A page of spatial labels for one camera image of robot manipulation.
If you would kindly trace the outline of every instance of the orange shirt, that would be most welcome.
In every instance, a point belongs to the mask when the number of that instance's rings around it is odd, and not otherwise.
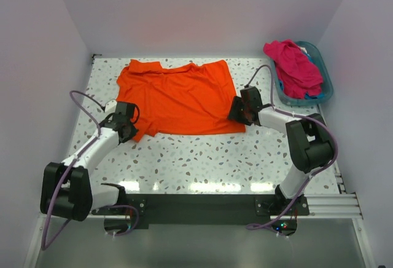
[[[131,60],[120,73],[117,101],[136,103],[141,111],[133,138],[144,134],[212,135],[245,132],[243,124],[227,120],[236,95],[224,60],[173,69],[160,62]]]

